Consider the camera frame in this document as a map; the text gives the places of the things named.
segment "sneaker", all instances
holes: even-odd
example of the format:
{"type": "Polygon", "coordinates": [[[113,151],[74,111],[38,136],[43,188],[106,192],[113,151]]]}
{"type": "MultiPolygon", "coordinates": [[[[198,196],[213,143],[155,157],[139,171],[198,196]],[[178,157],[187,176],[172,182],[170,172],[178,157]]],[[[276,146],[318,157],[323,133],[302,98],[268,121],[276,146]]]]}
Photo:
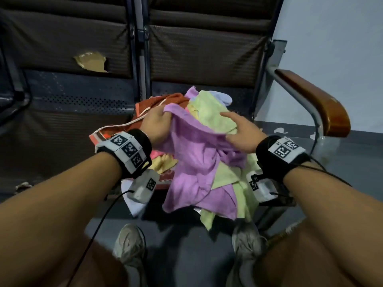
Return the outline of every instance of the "sneaker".
{"type": "Polygon", "coordinates": [[[146,243],[143,232],[135,225],[127,224],[120,231],[113,249],[113,255],[124,265],[128,274],[139,273],[139,283],[136,286],[147,286],[143,260],[146,253],[146,243]]]}
{"type": "Polygon", "coordinates": [[[241,222],[234,229],[231,242],[236,257],[233,268],[227,277],[226,287],[255,286],[252,279],[252,268],[256,259],[263,254],[265,241],[259,235],[254,222],[241,222]]]}

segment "forearm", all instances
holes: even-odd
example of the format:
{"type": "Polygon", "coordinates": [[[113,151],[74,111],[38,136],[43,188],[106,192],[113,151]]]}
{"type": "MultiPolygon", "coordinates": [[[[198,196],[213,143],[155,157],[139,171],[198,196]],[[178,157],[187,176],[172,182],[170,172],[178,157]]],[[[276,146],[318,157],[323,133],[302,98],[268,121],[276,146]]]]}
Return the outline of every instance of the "forearm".
{"type": "Polygon", "coordinates": [[[302,167],[290,171],[283,182],[340,266],[364,286],[381,286],[383,203],[302,167]]]}
{"type": "Polygon", "coordinates": [[[99,153],[0,205],[0,233],[6,234],[0,254],[7,262],[0,281],[22,285],[54,267],[120,177],[117,160],[99,153]]]}

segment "left hand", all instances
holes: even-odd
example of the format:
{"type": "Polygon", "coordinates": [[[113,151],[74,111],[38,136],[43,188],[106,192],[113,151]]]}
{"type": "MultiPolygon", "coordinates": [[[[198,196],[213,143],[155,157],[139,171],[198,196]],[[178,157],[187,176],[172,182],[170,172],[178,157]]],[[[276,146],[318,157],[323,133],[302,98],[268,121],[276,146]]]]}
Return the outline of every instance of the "left hand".
{"type": "Polygon", "coordinates": [[[164,107],[157,106],[151,109],[142,121],[140,128],[148,136],[153,147],[163,142],[170,132],[172,114],[164,112],[164,107]]]}

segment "right hand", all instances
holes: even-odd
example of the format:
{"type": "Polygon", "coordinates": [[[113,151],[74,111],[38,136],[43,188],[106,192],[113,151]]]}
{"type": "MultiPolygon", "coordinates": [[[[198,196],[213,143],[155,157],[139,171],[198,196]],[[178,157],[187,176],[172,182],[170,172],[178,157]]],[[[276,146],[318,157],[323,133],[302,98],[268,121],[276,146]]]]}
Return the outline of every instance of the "right hand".
{"type": "Polygon", "coordinates": [[[255,153],[256,148],[267,137],[256,125],[234,112],[222,112],[221,116],[232,119],[237,124],[237,134],[226,135],[226,140],[238,150],[255,153]]]}

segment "purple towel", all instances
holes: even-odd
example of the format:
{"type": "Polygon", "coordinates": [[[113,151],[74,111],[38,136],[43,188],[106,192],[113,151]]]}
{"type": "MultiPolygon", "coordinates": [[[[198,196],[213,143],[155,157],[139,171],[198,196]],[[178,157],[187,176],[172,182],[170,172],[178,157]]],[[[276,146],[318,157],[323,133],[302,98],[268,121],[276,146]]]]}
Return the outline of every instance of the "purple towel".
{"type": "Polygon", "coordinates": [[[219,161],[244,168],[246,154],[234,149],[225,134],[215,133],[177,104],[165,106],[173,114],[170,135],[158,149],[174,154],[178,163],[163,209],[172,212],[195,205],[228,218],[237,217],[232,185],[211,190],[219,161]]]}

